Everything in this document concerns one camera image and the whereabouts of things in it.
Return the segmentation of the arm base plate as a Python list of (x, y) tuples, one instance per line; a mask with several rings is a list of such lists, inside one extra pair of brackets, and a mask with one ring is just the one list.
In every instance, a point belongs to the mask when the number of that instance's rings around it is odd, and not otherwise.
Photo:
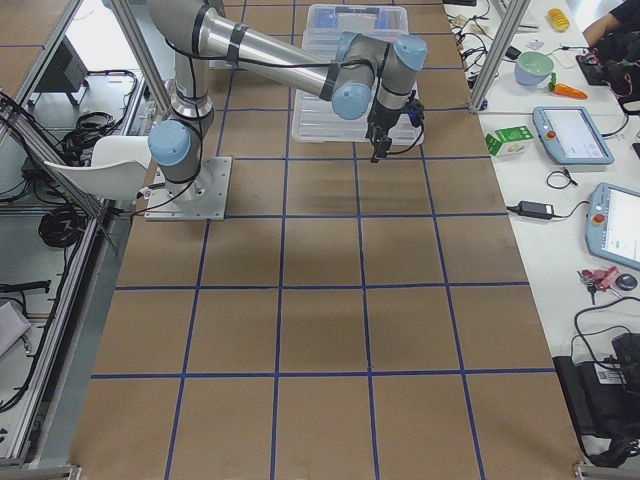
[(149, 221), (223, 220), (232, 171), (232, 158), (207, 157), (202, 160), (199, 176), (180, 196), (185, 185), (167, 183), (157, 168), (155, 183), (163, 183), (153, 189), (148, 198), (144, 217)]

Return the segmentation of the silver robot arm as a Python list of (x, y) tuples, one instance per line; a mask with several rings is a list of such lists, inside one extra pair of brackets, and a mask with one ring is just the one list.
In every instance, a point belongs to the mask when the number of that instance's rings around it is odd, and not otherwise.
[(419, 37), (388, 42), (345, 32), (328, 60), (232, 21), (210, 1), (151, 1), (148, 8), (175, 53), (170, 120), (152, 131), (148, 143), (177, 202), (199, 198), (210, 184), (201, 156), (214, 118), (207, 85), (213, 60), (308, 92), (329, 102), (342, 119), (365, 117), (372, 162), (393, 154), (390, 131), (402, 115), (413, 127), (424, 127), (424, 107), (413, 89), (428, 54)]

